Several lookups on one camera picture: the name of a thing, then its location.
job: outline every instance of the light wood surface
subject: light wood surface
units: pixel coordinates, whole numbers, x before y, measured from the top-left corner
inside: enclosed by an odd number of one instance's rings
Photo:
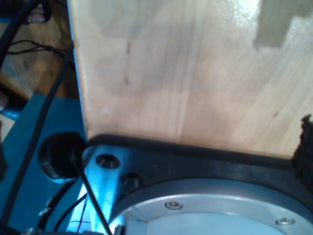
[[[34,40],[38,43],[57,48],[67,48],[71,42],[68,11],[56,1],[49,1],[52,18],[46,23],[22,25],[14,41]],[[0,35],[6,29],[6,23],[0,23]],[[32,48],[29,43],[18,44],[10,51]],[[47,52],[34,52],[20,55],[7,55],[0,73],[0,83],[19,95],[30,98],[34,93],[47,94],[56,79],[62,65],[62,58]],[[68,71],[57,96],[78,98],[76,75]]]
[[[290,158],[313,113],[312,0],[70,0],[88,138]]]
[[[5,116],[0,115],[0,123],[1,123],[0,141],[2,142],[4,138],[6,137],[6,135],[9,133],[9,131],[11,130],[15,122],[11,119],[8,119]]]

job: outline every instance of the black wire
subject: black wire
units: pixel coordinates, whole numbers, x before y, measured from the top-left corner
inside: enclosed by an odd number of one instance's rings
[[[67,49],[59,49],[59,48],[55,48],[55,47],[52,47],[52,46],[47,46],[47,45],[44,45],[44,44],[41,44],[41,43],[37,43],[33,40],[29,40],[29,39],[24,39],[24,40],[19,40],[19,41],[16,41],[16,42],[13,42],[11,43],[11,46],[14,46],[16,44],[20,44],[20,43],[31,43],[32,45],[36,46],[36,47],[33,47],[33,48],[30,48],[30,49],[27,49],[27,50],[32,50],[32,49],[37,49],[39,47],[41,48],[44,48],[48,51],[66,51]]]
[[[88,179],[86,177],[86,174],[84,172],[84,167],[83,167],[83,160],[82,160],[82,156],[77,156],[75,153],[70,157],[70,160],[75,168],[75,170],[77,171],[77,173],[79,174],[79,176],[81,177],[85,188],[87,190],[87,193],[89,195],[89,198],[92,202],[92,205],[95,209],[95,211],[97,212],[97,215],[104,227],[104,230],[107,232],[108,235],[113,235],[111,230],[110,230],[110,226],[105,218],[105,216],[103,215],[103,212],[100,208],[100,205],[92,191],[92,188],[88,182]]]
[[[87,198],[85,199],[85,202],[84,202],[84,207],[83,207],[82,215],[80,216],[80,221],[79,221],[79,225],[78,225],[78,228],[77,228],[77,233],[79,232],[80,226],[82,226],[86,205],[87,205]]]
[[[76,181],[71,181],[66,184],[64,184],[60,190],[57,192],[57,194],[51,199],[49,204],[47,205],[47,208],[50,208],[46,213],[44,213],[37,224],[37,228],[41,229],[42,231],[45,230],[45,226],[47,225],[47,222],[54,211],[54,209],[59,204],[60,200],[63,198],[63,196],[66,194],[66,192],[74,185]]]
[[[67,54],[66,54],[66,57],[64,59],[61,70],[58,74],[58,77],[55,80],[55,82],[53,83],[48,95],[45,98],[44,104],[40,110],[40,113],[39,113],[39,116],[38,116],[38,119],[36,122],[36,126],[35,126],[34,132],[32,134],[32,137],[30,139],[30,142],[29,142],[27,151],[25,153],[24,159],[23,159],[22,164],[20,166],[20,169],[19,169],[19,171],[18,171],[18,173],[14,179],[13,185],[10,189],[9,195],[8,195],[6,202],[5,202],[5,206],[4,206],[4,209],[2,212],[2,216],[1,216],[1,221],[4,224],[7,224],[9,219],[10,219],[11,212],[12,212],[12,209],[14,207],[14,203],[15,203],[17,194],[20,190],[21,183],[23,181],[23,178],[24,178],[25,173],[27,171],[27,168],[30,164],[30,161],[33,157],[35,148],[37,146],[38,138],[40,136],[40,132],[41,132],[41,129],[43,127],[45,117],[46,117],[47,112],[49,110],[52,99],[53,99],[55,93],[57,92],[57,90],[58,90],[58,88],[59,88],[59,86],[60,86],[60,84],[61,84],[61,82],[65,76],[65,73],[66,73],[67,67],[69,65],[73,49],[74,49],[74,44],[72,42],[71,45],[68,47]]]
[[[25,4],[25,6],[18,11],[8,27],[5,29],[0,39],[0,69],[2,68],[5,55],[22,23],[32,10],[34,10],[43,1],[45,0],[31,0]]]
[[[21,51],[8,51],[7,55],[20,55],[20,54],[24,54],[24,53],[31,53],[31,52],[38,52],[38,51],[50,51],[50,52],[57,54],[62,59],[64,59],[64,57],[65,57],[65,55],[62,52],[65,51],[66,49],[59,49],[59,48],[55,48],[52,46],[43,45],[43,44],[37,43],[33,40],[28,40],[28,39],[19,40],[19,41],[11,43],[11,46],[16,45],[16,44],[20,44],[20,43],[26,43],[26,42],[35,45],[35,47],[32,47],[30,49],[21,50]],[[69,66],[76,73],[75,62],[70,61]]]
[[[63,222],[63,220],[66,218],[66,216],[78,205],[80,204],[82,201],[84,201],[87,198],[87,193],[85,193],[84,196],[82,196],[80,199],[78,199],[73,205],[71,205],[60,217],[60,219],[58,220],[58,222],[56,223],[56,225],[54,226],[53,231],[56,232],[58,231],[61,223]]]

